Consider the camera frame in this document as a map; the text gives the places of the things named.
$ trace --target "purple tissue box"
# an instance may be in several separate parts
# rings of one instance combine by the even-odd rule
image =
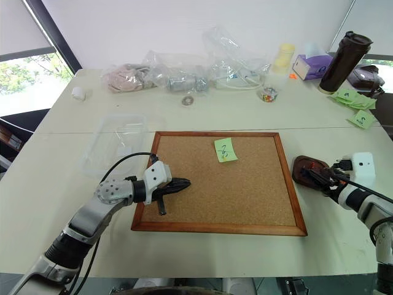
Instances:
[[[322,78],[332,62],[330,55],[319,55],[306,58],[306,55],[298,55],[292,69],[303,80]]]

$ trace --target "white table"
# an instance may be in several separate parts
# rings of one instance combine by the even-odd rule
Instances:
[[[289,166],[298,155],[334,163],[343,155],[370,151],[377,172],[375,189],[392,195],[393,142],[378,123],[361,130],[345,121],[353,111],[326,99],[314,84],[308,88],[302,81],[290,81],[292,90],[273,104],[260,101],[253,92],[239,92],[238,96],[244,94],[239,102],[232,93],[212,91],[211,97],[183,108],[178,96],[159,89],[110,95],[94,82],[97,72],[82,74],[66,88],[0,182],[0,272],[26,272],[92,196],[98,180],[85,176],[78,162],[100,117],[112,112],[142,112],[148,119],[160,116],[149,121],[147,151],[155,130],[220,129],[279,132]],[[81,78],[92,87],[84,103],[69,97],[73,86],[85,85]],[[213,110],[219,109],[224,122],[213,117]],[[236,111],[239,120],[232,122],[225,114]],[[85,117],[78,119],[79,114]],[[132,232],[135,205],[124,208],[103,233],[91,275],[283,277],[376,271],[374,246],[355,212],[311,189],[297,184],[295,189],[307,237]]]

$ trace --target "cork board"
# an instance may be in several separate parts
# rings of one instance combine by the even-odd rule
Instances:
[[[232,138],[236,161],[219,163],[214,140]],[[132,230],[306,236],[278,133],[156,132],[152,152],[191,186],[136,208]]]

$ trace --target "plastic bag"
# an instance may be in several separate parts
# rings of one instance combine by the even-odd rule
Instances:
[[[150,66],[145,79],[170,92],[203,93],[209,88],[205,58],[150,51],[143,63]]]
[[[153,83],[145,80],[149,69],[148,66],[125,63],[105,70],[101,80],[113,93],[138,91],[154,87]]]
[[[211,59],[209,79],[216,88],[257,89],[270,67],[266,59],[243,50],[223,28],[203,33],[203,43]]]

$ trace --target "wooden frame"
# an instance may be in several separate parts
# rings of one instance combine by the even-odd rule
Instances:
[[[144,204],[138,203],[131,230],[162,231],[162,232],[214,232],[225,234],[260,234],[260,235],[294,235],[307,236],[306,226],[296,196],[294,184],[290,176],[288,164],[281,144],[279,133],[261,132],[156,132],[152,152],[157,153],[162,136],[220,136],[220,137],[273,137],[278,152],[281,170],[286,183],[290,205],[296,226],[268,226],[245,224],[214,224],[187,222],[145,222],[142,221]]]

